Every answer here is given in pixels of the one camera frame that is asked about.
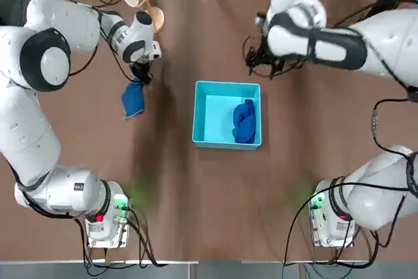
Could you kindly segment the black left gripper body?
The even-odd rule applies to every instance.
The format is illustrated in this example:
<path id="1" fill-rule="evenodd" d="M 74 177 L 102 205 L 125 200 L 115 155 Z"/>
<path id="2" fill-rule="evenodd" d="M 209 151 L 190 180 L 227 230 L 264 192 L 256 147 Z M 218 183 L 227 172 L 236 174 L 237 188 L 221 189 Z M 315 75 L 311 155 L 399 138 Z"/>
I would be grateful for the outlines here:
<path id="1" fill-rule="evenodd" d="M 137 78 L 153 78 L 152 61 L 131 63 L 131 72 Z"/>

